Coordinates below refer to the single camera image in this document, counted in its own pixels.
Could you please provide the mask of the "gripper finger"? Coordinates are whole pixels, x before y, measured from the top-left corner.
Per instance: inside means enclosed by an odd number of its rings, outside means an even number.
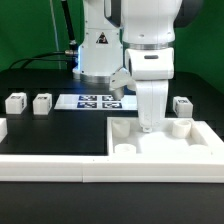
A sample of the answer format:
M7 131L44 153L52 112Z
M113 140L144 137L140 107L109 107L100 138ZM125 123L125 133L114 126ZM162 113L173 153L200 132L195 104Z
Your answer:
M150 126L142 126L141 125L141 128L142 128L142 131L144 132L144 133L151 133L152 132L152 127Z

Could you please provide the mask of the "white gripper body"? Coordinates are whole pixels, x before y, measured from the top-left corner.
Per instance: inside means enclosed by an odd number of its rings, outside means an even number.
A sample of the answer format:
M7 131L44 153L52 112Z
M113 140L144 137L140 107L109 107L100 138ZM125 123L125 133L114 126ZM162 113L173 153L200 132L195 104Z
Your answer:
M174 76L174 49L125 51L125 66L110 77L115 99L124 96L123 87L136 92L139 124L156 127L165 118L168 80Z

